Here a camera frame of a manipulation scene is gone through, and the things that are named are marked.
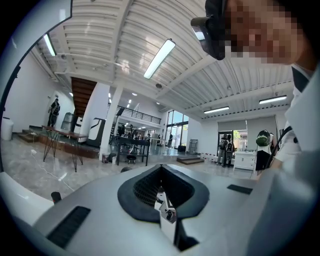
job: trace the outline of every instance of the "white wall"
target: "white wall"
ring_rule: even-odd
[[[82,119],[80,134],[88,135],[94,118],[106,119],[108,114],[108,94],[110,86],[98,82],[90,96]]]
[[[4,117],[10,118],[14,132],[32,126],[46,125],[51,97],[59,90],[59,83],[49,79],[29,53],[20,65],[5,103]]]
[[[59,115],[56,119],[56,123],[55,123],[54,127],[61,128],[62,122],[65,119],[66,113],[73,114],[75,112],[75,105],[74,105],[74,101],[71,96],[67,96],[62,91],[57,91],[57,90],[54,91],[54,93],[51,97],[51,102],[49,103],[49,105],[51,105],[54,102],[56,95],[58,96],[60,111],[59,111]]]
[[[189,149],[190,140],[198,140],[197,152],[217,154],[218,122],[215,120],[198,122],[189,118],[186,150]]]
[[[134,107],[136,107],[138,104],[134,105],[131,104],[130,106],[130,109],[134,109],[138,112],[141,112],[141,113],[144,113],[144,114],[147,114],[147,115],[150,115],[150,116],[153,116],[153,117],[157,117],[157,118],[162,118],[162,115],[163,113],[160,113],[159,112],[159,109],[158,109],[158,105],[150,100],[149,98],[145,97],[145,96],[142,96],[142,95],[138,95],[138,96],[130,96],[130,98],[132,98],[132,100],[136,103],[138,102],[139,103],[139,106],[137,109],[134,109]],[[121,107],[127,107],[127,102],[122,102],[120,101],[119,105]]]

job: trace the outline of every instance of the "white column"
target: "white column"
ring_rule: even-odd
[[[117,107],[118,107],[123,89],[124,87],[122,85],[118,85],[112,97],[112,103],[110,105],[108,115],[106,117],[104,129],[103,129],[100,154],[99,154],[100,160],[102,160],[102,154],[106,154],[106,155],[110,154],[109,139],[111,134],[111,128],[114,122],[115,115],[117,113]]]
[[[90,96],[82,119],[80,134],[89,135],[94,118],[105,119],[108,112],[108,94],[110,86],[98,82]]]

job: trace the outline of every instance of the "white cabinet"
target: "white cabinet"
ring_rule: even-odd
[[[255,170],[256,169],[256,153],[253,152],[236,152],[233,170],[235,168]]]

